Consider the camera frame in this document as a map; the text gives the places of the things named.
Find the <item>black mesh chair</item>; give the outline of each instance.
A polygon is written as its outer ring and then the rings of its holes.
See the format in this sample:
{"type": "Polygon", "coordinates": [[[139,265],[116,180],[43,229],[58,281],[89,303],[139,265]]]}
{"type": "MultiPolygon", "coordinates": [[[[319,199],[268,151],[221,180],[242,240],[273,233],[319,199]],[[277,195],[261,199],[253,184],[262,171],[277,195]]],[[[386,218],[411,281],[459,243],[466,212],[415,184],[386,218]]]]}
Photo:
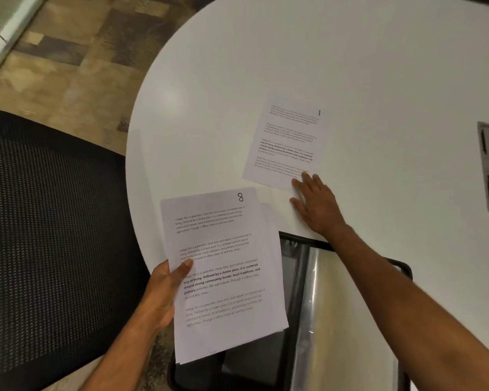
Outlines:
{"type": "Polygon", "coordinates": [[[0,391],[104,354],[148,279],[125,158],[0,111],[0,391]]]}

